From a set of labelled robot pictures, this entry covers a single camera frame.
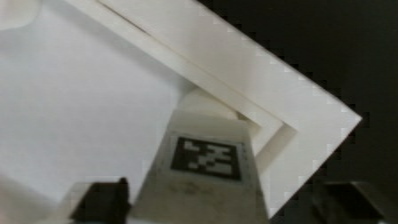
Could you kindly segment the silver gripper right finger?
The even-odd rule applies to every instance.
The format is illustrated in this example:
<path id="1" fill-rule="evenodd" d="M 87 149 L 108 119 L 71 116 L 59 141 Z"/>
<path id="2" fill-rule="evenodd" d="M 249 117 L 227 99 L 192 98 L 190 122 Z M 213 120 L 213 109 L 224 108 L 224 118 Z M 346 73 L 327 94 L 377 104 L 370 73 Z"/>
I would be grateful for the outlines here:
<path id="1" fill-rule="evenodd" d="M 368 182 L 318 182 L 311 203 L 318 224 L 398 224 L 398 206 Z"/>

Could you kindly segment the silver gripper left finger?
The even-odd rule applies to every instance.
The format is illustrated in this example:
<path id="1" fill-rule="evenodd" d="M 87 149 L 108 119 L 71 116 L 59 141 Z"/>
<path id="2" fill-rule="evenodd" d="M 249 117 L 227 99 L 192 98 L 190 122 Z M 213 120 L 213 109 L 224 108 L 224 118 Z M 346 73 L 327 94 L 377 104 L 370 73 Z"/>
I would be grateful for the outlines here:
<path id="1" fill-rule="evenodd" d="M 62 224 L 126 224 L 130 205 L 126 178 L 78 182 L 60 204 Z"/>

